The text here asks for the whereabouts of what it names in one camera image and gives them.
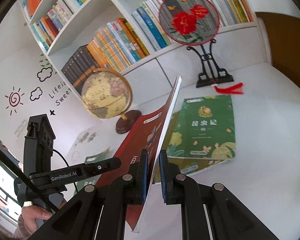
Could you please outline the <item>person's left hand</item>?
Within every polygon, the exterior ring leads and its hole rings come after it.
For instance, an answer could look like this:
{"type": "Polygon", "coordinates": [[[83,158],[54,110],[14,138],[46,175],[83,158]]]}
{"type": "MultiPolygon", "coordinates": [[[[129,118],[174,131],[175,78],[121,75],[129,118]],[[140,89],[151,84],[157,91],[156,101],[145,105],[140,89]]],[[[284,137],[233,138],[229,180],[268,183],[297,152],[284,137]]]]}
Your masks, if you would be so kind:
{"type": "Polygon", "coordinates": [[[36,220],[48,220],[52,217],[52,213],[46,209],[37,206],[23,206],[21,214],[18,218],[18,225],[12,235],[13,239],[28,239],[37,229],[36,220]]]}

